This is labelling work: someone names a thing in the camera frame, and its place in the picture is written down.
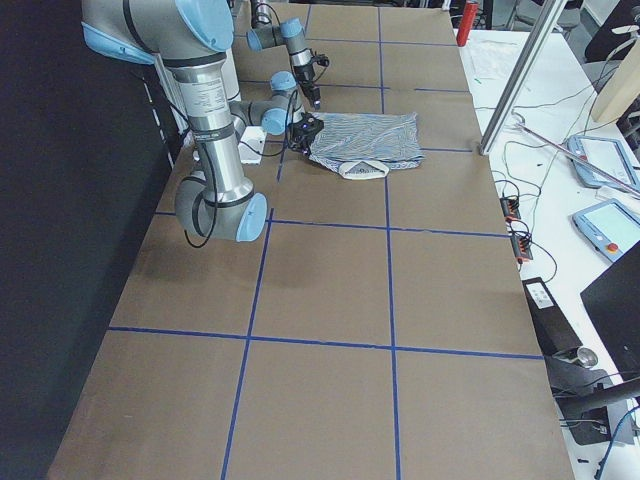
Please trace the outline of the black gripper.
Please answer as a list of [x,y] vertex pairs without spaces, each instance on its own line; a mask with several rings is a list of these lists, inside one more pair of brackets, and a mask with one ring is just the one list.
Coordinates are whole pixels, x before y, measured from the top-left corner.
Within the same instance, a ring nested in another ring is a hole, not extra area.
[[314,84],[315,71],[312,63],[293,66],[294,76],[313,108],[321,106],[320,87]]
[[299,153],[310,153],[316,136],[324,129],[324,121],[303,113],[300,120],[288,126],[288,148]]

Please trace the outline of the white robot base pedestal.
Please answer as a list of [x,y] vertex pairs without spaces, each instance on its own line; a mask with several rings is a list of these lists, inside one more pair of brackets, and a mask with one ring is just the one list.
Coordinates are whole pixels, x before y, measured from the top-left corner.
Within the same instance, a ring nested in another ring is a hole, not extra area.
[[262,127],[246,127],[238,142],[240,160],[246,165],[261,163],[267,134]]

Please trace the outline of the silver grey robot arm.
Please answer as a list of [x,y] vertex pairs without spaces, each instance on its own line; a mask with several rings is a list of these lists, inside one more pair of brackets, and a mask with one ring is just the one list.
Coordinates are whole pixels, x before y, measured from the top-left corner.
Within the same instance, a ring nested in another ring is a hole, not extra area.
[[315,66],[326,70],[330,60],[325,54],[312,50],[306,40],[299,18],[281,21],[275,9],[266,1],[250,1],[251,28],[246,33],[252,51],[285,46],[291,73],[304,97],[314,110],[321,107],[321,91],[317,84],[324,74],[316,74]]
[[249,126],[282,135],[294,151],[309,154],[324,123],[305,110],[320,105],[314,66],[328,66],[313,52],[297,18],[248,31],[249,47],[285,46],[290,68],[271,78],[266,101],[233,101],[223,65],[234,41],[225,1],[85,1],[87,46],[106,57],[151,65],[161,59],[175,79],[193,133],[199,164],[179,184],[175,212],[186,236],[251,242],[267,216],[267,200],[244,174],[238,143]]

